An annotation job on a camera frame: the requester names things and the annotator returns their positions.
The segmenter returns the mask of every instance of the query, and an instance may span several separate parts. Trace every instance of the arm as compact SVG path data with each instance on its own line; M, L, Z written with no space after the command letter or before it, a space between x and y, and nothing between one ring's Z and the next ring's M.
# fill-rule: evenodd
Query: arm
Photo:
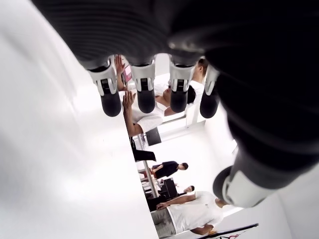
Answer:
M168 107L164 112L164 116L172 116L174 114L176 113L171 109L171 107Z
M156 172L159 171L161 168L163 168L163 165L160 165L160 166L157 167L156 169L153 169L153 173L156 173Z
M160 203L156 206L157 210L162 210L164 208L167 208L168 206L172 205L172 204L183 204L183 203L188 203L191 201L194 201L196 199L195 194L193 195L189 195L189 196L182 196L182 197L178 197L178 198L174 198L172 200L169 200L166 203Z
M176 163L175 161L167 161L167 162L163 162L162 165L164 166L168 166L168 165L171 165L171 164L178 164Z
M198 234L198 235L205 235L206 233L209 233L214 227L209 224L205 224L203 228L195 228L193 230L190 230L192 233Z
M134 102L135 95L136 94L133 95L132 92L126 91L123 96L123 115L129 137L143 133L141 126L139 124L134 125L132 121L132 104Z
M119 91L127 91L127 90L128 90L128 87L127 87L127 86L124 86L124 84L123 84L123 82L122 82L121 74L120 74L120 75L117 75L117 78L118 78L118 90L119 90Z

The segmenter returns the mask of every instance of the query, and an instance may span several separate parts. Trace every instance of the human hand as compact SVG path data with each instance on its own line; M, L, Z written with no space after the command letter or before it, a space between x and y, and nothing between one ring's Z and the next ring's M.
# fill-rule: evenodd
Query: human hand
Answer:
M214 234L216 234L216 233L217 233L217 231L211 230L208 234L209 234L209 235L214 235Z
M159 204L157 204L157 206L156 206L156 210L162 210L162 209L164 209L164 208L167 208L168 207L168 204L167 203L159 203Z
M121 75L125 69L125 64L122 63L121 55L115 56L115 68L118 76Z
M123 107L125 110L130 109L134 102L136 93L133 95L131 91L125 91L125 95L123 96Z

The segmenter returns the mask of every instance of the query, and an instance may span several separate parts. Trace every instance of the white surface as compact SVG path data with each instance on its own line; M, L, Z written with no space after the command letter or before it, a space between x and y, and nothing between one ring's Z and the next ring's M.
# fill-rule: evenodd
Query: white surface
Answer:
M158 238L122 114L28 1L0 6L0 238Z
M206 120L205 132L220 167L224 169L233 165L236 156L232 154L235 149L234 139L228 127L226 111L221 104L219 104L216 114Z
M155 75L160 76L163 74L169 74L169 56L165 53L160 53L156 55L155 58Z
M277 194L293 239L318 238L319 165Z
M159 131L159 134L161 135L163 133L170 132L178 128L186 129L185 127L186 127L186 118L181 118L181 119L176 119L175 121L172 121L172 122L167 122L165 124L159 125L158 131Z
M243 209L226 217L217 226L219 231L240 228L259 223L256 228L249 229L239 239L291 239L290 228L285 212L277 194L273 194L254 208Z

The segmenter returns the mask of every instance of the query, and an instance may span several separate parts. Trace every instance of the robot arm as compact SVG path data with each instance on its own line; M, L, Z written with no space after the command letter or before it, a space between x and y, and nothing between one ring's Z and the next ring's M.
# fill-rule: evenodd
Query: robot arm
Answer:
M155 107L154 79L155 79L155 60L147 65L131 65L132 78L134 80L139 108L144 113L150 113Z
M118 92L114 56L108 58L105 66L88 70L88 72L98 88L104 113L110 117L117 116L121 111L121 100Z
M186 108L187 91L193 76L194 65L176 64L173 56L169 59L170 107L176 113L183 112Z
M199 108L200 114L206 119L212 118L216 114L219 104L217 89L216 87L214 87L216 82L216 75L216 71L213 69L212 66L209 65L207 69L205 89L201 98Z

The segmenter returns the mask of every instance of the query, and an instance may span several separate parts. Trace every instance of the white t-shirt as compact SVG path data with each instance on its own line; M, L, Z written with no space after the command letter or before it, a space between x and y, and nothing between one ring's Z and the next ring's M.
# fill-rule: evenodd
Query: white t-shirt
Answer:
M205 191L195 192L195 197L192 202L167 207L176 234L205 224L215 227L223 220L223 211L215 203L216 197Z
M128 85L128 90L132 91L133 94L137 92L135 84ZM162 96L163 91L161 91L161 89L156 89L154 87L155 96ZM121 92L121 96L120 96L121 101L123 101L124 93L125 92ZM167 109L166 106L164 106L158 102L155 102L154 110L149 114L145 114L140 110L139 104L138 104L138 99L136 96L135 100L132 104L132 122L139 124L141 126L143 132L146 133L147 131L150 131L151 129L156 128L157 126L159 126L163 122L164 112L166 109Z

